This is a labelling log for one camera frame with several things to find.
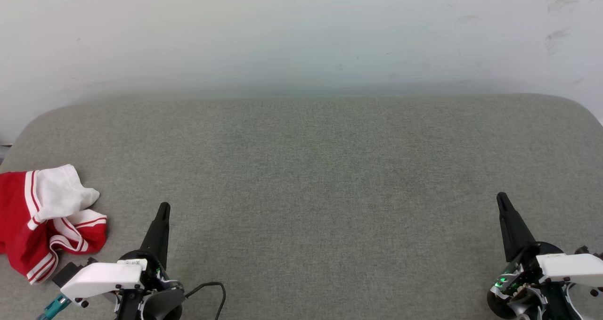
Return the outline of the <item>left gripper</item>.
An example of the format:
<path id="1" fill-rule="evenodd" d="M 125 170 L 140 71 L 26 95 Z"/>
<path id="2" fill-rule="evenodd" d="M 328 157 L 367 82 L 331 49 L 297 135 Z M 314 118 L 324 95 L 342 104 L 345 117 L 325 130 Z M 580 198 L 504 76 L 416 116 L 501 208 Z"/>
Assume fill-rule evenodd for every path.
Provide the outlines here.
<path id="1" fill-rule="evenodd" d="M 171 206 L 162 202 L 145 234 L 140 250 L 119 258 L 118 263 L 142 268 L 135 287 L 120 287 L 115 292 L 117 320 L 179 320 L 184 288 L 179 280 L 170 279 L 167 268 Z"/>

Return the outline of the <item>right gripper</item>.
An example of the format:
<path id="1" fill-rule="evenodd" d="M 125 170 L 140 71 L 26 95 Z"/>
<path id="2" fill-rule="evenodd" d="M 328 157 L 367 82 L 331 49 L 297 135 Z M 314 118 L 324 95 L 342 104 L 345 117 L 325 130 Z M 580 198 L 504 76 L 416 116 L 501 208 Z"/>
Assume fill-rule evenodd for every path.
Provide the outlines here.
<path id="1" fill-rule="evenodd" d="M 489 309 L 505 320 L 564 320 L 564 283 L 543 280 L 537 256 L 562 254 L 558 247 L 537 241 L 506 193 L 496 196 L 506 268 L 487 294 Z"/>

